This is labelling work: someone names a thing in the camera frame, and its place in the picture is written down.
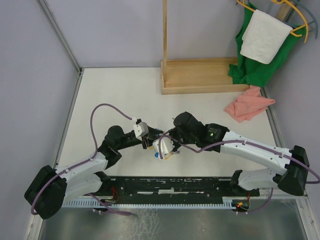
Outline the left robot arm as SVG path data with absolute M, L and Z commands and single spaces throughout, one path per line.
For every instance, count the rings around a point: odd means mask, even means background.
M 45 220 L 73 199 L 96 192 L 106 195 L 111 189 L 111 183 L 103 171 L 120 160 L 120 150 L 137 145 L 147 149 L 163 133 L 144 122 L 134 125 L 133 130 L 128 133 L 114 125 L 108 129 L 92 156 L 73 165 L 42 167 L 24 193 L 25 200 L 31 205 L 31 214 L 39 215 Z

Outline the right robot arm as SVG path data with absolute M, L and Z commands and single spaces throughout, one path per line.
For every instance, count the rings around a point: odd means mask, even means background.
M 203 124 L 186 111 L 179 114 L 173 124 L 169 136 L 176 148 L 196 145 L 200 153 L 230 154 L 264 167 L 252 171 L 236 170 L 229 183 L 234 195 L 260 188 L 278 188 L 293 196 L 304 195 L 310 164 L 303 147 L 295 145 L 288 149 L 258 143 L 225 126 Z

